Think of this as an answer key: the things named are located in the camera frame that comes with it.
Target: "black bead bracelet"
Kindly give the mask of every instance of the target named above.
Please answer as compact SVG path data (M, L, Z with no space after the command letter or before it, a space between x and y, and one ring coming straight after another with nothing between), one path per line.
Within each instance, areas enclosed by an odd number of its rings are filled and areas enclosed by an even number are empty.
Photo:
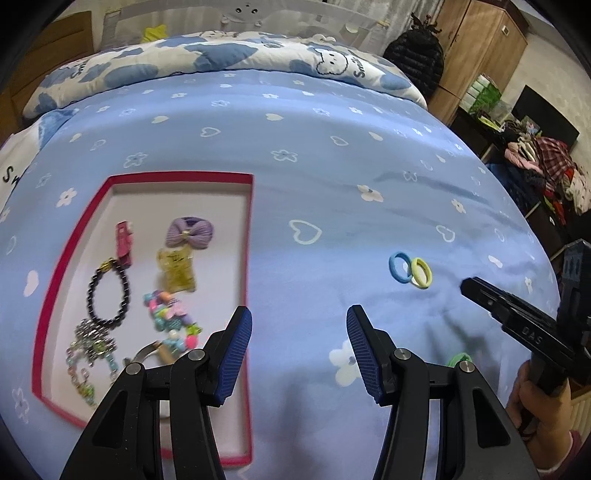
M119 305L119 311L117 312L117 315L115 315L115 317L110 320L105 320L96 316L94 305L95 290L96 286L100 282L100 279L109 270L115 270L117 275L119 275L119 278L121 279L121 286L123 288L123 298L121 299L121 304ZM95 274L92 276L92 279L88 285L86 308L88 309L88 316L92 322L101 327L113 329L121 325L121 322L123 322L123 319L129 310L129 282L127 281L127 275L125 275L123 265L121 265L116 259L110 258L106 262L103 262L100 267L96 269Z

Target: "black puffer jacket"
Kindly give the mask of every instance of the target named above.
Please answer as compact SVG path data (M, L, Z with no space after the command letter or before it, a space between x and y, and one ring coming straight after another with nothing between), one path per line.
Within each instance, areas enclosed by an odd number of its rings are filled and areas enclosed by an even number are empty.
M426 100L435 92L443 74L443 50L433 33L434 26L423 25L417 19L412 29L388 45L383 55L404 72Z

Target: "cabinet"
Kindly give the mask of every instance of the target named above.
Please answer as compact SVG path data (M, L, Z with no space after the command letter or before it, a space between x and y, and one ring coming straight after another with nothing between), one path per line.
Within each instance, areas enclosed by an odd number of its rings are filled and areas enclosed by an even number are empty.
M428 107L449 124L481 73L501 92L506 88L527 46L527 22L512 3L502 0L445 0L437 22L445 67Z

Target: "yellow hair tie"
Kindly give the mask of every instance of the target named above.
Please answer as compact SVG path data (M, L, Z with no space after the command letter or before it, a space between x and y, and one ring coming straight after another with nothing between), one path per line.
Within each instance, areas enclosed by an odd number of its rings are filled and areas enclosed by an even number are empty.
M427 276L427 281L425 282L423 282L421 277L418 275L419 267L423 269L425 275ZM413 273L413 278L419 287L429 288L431 286L431 283L433 282L433 273L431 272L429 265L427 265L427 262L425 262L422 258L413 258L413 260L410 262L410 270Z

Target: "blue hair tie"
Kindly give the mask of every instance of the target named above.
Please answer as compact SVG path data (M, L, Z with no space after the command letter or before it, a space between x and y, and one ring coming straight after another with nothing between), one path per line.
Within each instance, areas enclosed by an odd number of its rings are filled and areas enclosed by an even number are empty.
M396 271L396 265L394 264L394 259L402 258L408 265L408 272L406 277L401 277L400 274ZM388 266L390 267L390 274L393 276L394 280L399 281L400 283L408 283L411 281L413 277L413 272L410 268L411 260L410 257L404 252L396 252L390 256L388 260Z

